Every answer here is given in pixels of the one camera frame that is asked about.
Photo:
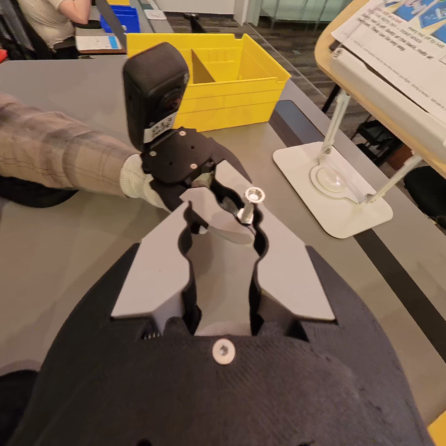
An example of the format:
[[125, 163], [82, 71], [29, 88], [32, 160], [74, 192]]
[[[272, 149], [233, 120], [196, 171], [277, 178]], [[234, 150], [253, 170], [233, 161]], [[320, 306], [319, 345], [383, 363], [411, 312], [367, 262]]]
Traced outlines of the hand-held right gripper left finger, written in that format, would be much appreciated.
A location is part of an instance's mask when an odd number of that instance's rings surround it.
[[142, 239], [112, 310], [113, 319], [147, 317], [164, 332], [172, 317], [195, 333], [202, 317], [188, 257], [194, 224], [192, 203], [182, 203]]

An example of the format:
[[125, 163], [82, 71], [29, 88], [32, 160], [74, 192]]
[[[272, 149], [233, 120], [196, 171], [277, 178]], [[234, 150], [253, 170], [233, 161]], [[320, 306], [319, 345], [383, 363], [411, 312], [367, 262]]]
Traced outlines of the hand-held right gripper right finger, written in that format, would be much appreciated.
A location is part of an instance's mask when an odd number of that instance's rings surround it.
[[263, 205], [256, 205], [254, 263], [250, 283], [250, 329], [264, 322], [285, 331], [296, 321], [334, 322], [329, 303], [305, 243]]

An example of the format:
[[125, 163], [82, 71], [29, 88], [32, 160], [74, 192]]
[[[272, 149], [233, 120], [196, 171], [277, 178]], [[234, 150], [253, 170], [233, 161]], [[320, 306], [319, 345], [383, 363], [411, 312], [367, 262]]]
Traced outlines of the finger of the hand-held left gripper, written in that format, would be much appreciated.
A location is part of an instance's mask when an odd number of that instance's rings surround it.
[[190, 202], [192, 210], [207, 229], [221, 238], [240, 245], [254, 242], [253, 232], [240, 224], [233, 214], [223, 209], [214, 193], [206, 187], [187, 189], [180, 195], [184, 202]]
[[221, 207], [229, 211], [237, 219], [238, 211], [244, 207], [244, 193], [251, 186], [253, 185], [250, 181], [236, 170], [234, 166], [223, 160], [215, 167], [210, 189]]

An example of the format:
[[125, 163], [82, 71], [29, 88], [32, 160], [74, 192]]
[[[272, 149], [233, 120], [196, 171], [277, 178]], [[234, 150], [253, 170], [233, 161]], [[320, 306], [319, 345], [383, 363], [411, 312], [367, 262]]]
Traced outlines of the silver hex bolt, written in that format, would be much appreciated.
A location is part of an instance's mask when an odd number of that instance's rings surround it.
[[266, 194], [259, 187], [248, 187], [243, 196], [244, 207], [242, 209], [254, 210], [259, 204], [263, 204]]

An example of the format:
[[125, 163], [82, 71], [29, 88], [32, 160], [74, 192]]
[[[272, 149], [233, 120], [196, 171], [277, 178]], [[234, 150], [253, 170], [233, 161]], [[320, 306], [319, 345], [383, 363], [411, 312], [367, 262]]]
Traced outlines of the person's left forearm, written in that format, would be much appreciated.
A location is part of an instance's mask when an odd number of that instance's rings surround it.
[[121, 170], [137, 150], [74, 120], [0, 95], [0, 174], [56, 189], [124, 197]]

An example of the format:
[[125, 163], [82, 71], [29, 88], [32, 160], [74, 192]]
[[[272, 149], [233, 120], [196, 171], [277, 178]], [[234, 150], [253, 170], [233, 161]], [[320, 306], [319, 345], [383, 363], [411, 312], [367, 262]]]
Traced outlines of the person's left hand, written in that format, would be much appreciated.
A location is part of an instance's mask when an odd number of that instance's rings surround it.
[[159, 194], [152, 189], [151, 181], [153, 176], [144, 173], [140, 155], [133, 154], [126, 159], [120, 170], [120, 188], [124, 195], [141, 198], [154, 207], [170, 212]]

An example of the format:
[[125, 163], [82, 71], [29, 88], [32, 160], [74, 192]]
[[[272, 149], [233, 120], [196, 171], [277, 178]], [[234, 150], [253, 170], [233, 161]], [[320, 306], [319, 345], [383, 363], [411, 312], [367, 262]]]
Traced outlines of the blue white paper sheet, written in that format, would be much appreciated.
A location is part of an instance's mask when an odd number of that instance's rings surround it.
[[110, 34], [76, 35], [75, 45], [81, 55], [126, 54], [126, 48], [119, 39]]

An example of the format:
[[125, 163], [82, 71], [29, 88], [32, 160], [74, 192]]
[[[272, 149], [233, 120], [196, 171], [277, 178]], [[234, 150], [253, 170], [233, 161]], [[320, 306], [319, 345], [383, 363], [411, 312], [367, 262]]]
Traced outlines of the blue plastic bin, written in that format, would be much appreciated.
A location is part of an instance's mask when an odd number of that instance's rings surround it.
[[113, 11], [114, 16], [108, 10], [105, 11], [105, 16], [102, 14], [102, 9], [99, 9], [99, 22], [101, 28], [106, 33], [114, 33], [114, 28], [110, 26], [108, 18], [110, 18], [113, 23], [119, 21], [122, 31], [124, 33], [140, 33], [141, 27], [139, 22], [139, 15], [136, 8], [127, 5], [115, 5], [111, 4], [110, 8]]

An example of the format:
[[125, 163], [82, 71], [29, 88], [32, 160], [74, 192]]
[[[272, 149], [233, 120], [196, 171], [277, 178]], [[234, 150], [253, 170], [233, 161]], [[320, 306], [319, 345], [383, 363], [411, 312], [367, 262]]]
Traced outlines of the wooden document stand white base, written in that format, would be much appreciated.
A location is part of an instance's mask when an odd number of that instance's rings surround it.
[[[273, 160], [322, 229], [345, 239], [392, 219], [384, 195], [420, 161], [445, 177], [445, 121], [427, 112], [336, 41], [331, 33], [368, 1], [353, 1], [320, 36], [318, 67], [340, 92], [323, 142], [279, 149]], [[351, 98], [412, 152], [378, 191], [335, 148], [335, 136]]]

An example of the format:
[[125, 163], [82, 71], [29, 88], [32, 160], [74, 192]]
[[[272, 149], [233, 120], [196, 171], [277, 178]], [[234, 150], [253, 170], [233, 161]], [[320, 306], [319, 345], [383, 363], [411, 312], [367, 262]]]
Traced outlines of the black round pad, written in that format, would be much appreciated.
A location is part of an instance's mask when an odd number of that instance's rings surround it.
[[0, 177], [0, 196], [30, 208], [50, 208], [72, 198], [78, 190], [50, 188], [16, 177]]

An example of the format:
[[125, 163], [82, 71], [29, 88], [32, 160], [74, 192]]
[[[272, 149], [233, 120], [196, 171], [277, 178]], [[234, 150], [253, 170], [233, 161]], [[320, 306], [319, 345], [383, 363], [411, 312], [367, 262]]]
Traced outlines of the black office chair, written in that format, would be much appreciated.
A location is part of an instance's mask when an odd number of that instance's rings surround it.
[[417, 207], [438, 226], [446, 228], [446, 180], [426, 165], [404, 177], [404, 187]]

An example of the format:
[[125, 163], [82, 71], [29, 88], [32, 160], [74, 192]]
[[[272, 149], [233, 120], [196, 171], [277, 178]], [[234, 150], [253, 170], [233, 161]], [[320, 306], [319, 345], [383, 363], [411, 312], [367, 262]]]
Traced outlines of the printed instruction sheet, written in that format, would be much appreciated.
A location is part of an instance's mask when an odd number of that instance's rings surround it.
[[445, 1], [368, 1], [332, 37], [438, 119], [446, 108]]

